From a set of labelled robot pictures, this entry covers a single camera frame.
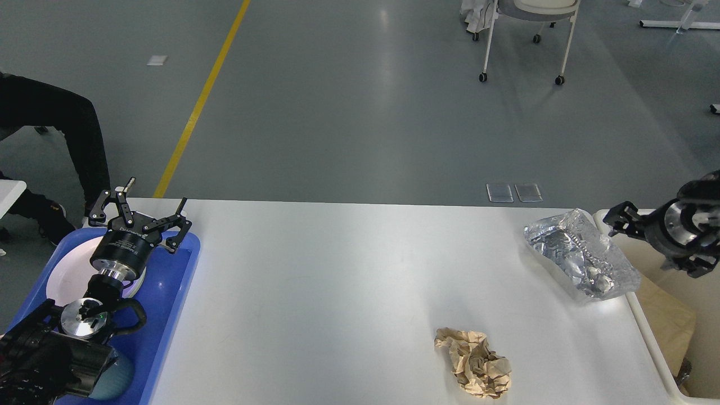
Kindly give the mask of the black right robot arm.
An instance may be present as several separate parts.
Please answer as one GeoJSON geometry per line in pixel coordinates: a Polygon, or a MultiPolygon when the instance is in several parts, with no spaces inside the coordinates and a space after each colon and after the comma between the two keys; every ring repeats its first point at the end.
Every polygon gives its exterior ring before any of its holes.
{"type": "Polygon", "coordinates": [[[667,267],[691,278],[710,274],[719,256],[718,171],[687,182],[676,197],[648,214],[630,201],[610,208],[602,222],[609,236],[624,234],[650,244],[665,258],[667,267]]]}

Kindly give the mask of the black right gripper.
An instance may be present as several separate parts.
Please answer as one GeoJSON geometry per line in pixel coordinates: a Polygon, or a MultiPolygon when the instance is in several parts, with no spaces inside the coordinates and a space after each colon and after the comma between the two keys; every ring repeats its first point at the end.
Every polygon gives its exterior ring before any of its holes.
{"type": "Polygon", "coordinates": [[[699,278],[718,265],[718,200],[672,200],[646,215],[624,201],[610,208],[602,222],[610,228],[609,237],[647,241],[665,256],[662,270],[699,278]]]}

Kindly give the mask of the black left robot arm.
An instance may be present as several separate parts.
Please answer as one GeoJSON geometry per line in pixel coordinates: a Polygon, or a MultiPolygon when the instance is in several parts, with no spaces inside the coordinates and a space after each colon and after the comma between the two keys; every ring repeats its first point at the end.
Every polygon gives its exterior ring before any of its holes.
{"type": "Polygon", "coordinates": [[[145,404],[187,297],[200,241],[185,200],[164,218],[100,193],[2,335],[3,404],[145,404]]]}

